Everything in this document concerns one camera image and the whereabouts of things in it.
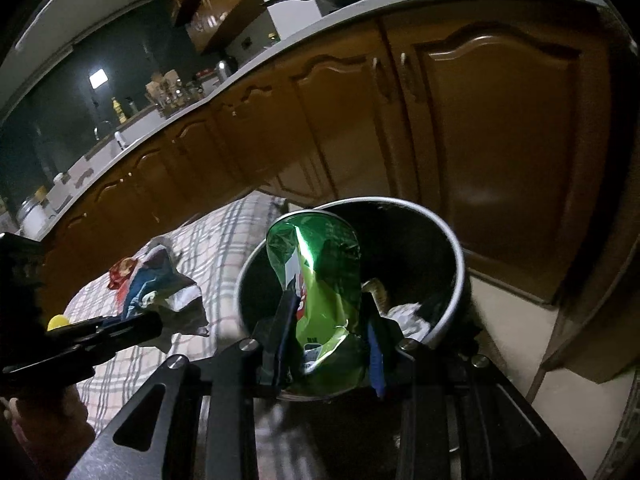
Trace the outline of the person's left hand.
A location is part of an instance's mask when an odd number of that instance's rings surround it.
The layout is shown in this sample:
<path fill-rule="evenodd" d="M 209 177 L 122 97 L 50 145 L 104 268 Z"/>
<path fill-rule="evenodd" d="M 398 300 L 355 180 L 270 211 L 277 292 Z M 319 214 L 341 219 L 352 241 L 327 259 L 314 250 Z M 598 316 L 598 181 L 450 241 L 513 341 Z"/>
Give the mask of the person's left hand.
<path fill-rule="evenodd" d="M 1 411 L 45 479 L 65 479 L 96 440 L 75 385 L 36 400 L 1 398 Z"/>

